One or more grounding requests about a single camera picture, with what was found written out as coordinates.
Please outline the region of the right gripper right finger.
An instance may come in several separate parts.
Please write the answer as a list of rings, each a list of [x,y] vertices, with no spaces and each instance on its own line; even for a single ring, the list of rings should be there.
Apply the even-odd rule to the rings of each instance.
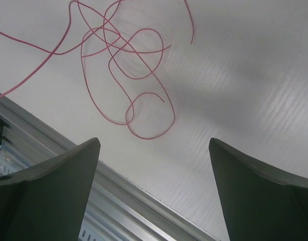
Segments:
[[[209,153],[230,240],[308,240],[308,178],[216,138]]]

